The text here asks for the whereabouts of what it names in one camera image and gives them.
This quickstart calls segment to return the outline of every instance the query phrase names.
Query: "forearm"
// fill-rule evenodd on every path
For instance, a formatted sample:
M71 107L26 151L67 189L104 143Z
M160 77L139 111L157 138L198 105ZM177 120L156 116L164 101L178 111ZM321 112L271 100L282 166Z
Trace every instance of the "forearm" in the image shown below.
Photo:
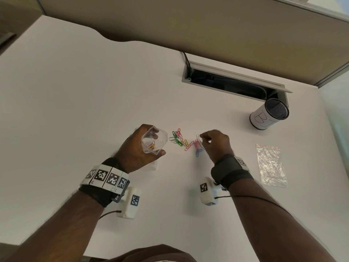
M250 195L272 202L253 179L241 179L229 187L247 237L261 262L334 262L328 252L283 209L260 199L234 197Z
M77 191L5 261L80 261L103 209Z

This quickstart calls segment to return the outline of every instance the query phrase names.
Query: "white tabletop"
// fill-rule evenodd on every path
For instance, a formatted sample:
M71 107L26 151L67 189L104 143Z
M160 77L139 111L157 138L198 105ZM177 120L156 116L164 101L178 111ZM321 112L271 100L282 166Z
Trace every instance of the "white tabletop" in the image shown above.
M193 55L189 59L282 83L290 116L266 131L248 115L262 102L181 81L184 58L143 42L118 43L95 30L42 16L0 57L0 242L20 244L142 123L188 140L210 129L230 136L260 180L256 144L280 147L288 188L265 188L329 248L349 257L349 182L314 86ZM232 200L208 207L198 182L210 176L168 142L155 172L131 174L142 189L134 220L101 219L85 252L112 258L165 243L198 261L258 261ZM116 210L110 204L106 211Z

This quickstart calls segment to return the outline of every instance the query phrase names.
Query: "clothing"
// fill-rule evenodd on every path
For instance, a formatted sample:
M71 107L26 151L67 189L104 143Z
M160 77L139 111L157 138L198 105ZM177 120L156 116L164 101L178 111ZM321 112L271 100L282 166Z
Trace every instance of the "clothing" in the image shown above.
M150 246L127 252L106 262L197 262L190 254L167 245Z

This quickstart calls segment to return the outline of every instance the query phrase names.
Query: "wooden floor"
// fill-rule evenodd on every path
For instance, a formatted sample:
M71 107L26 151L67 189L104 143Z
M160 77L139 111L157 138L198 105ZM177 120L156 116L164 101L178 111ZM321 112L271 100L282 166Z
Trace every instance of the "wooden floor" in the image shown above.
M0 38L9 32L20 36L41 15L36 0L0 0Z

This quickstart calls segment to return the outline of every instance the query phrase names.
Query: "beige partition panel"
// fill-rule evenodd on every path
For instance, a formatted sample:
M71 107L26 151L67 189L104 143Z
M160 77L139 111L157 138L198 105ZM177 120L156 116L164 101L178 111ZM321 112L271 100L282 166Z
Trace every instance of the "beige partition panel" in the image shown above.
M39 0L47 15L308 84L349 61L349 22L276 0Z

